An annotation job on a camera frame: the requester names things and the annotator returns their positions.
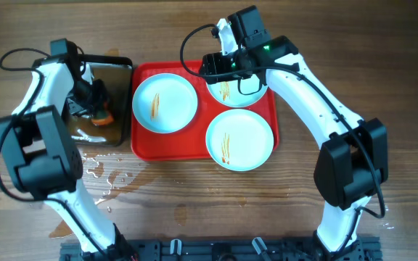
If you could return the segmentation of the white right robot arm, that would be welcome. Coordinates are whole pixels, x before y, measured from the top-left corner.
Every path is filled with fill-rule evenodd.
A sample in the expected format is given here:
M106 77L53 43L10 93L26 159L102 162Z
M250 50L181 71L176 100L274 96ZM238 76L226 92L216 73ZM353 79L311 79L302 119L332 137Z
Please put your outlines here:
M313 179L325 205L314 238L324 257L337 259L352 249L362 212L385 216L386 127L377 118L363 120L339 102L287 37L237 40L230 51L206 54L198 75L208 83L257 76L310 130L320 149Z

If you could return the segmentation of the orange sponge with green scourer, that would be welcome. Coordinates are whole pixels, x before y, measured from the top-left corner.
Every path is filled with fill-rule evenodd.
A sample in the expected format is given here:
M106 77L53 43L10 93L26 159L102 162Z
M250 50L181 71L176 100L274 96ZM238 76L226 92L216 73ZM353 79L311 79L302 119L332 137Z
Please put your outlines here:
M95 126L106 126L114 122L114 117L108 109L108 103L104 102L103 105L95 112L91 117L91 122Z

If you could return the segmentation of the light blue plate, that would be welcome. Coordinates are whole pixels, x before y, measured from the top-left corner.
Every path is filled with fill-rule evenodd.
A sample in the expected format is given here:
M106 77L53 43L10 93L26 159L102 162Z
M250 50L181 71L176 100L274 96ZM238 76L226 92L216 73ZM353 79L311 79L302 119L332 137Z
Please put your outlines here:
M254 75L240 81L239 92L237 80L206 84L210 94L219 103L233 108L242 108L253 105L266 93L268 86L259 88L259 79Z
M274 149L274 134L263 117L248 109L230 109L216 116L205 134L211 158L228 170L260 167Z
M153 133L174 133L194 118L198 105L193 85L172 73L153 75L136 89L132 111L139 124Z

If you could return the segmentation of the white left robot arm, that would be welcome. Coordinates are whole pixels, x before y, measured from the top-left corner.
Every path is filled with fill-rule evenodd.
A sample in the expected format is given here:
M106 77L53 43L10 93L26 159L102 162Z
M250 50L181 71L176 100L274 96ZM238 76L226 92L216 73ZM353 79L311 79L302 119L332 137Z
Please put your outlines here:
M73 91L93 82L59 58L37 60L20 105L0 117L0 189L19 202L43 202L80 242L83 260L135 260L116 224L97 207L83 180L77 146L62 119Z

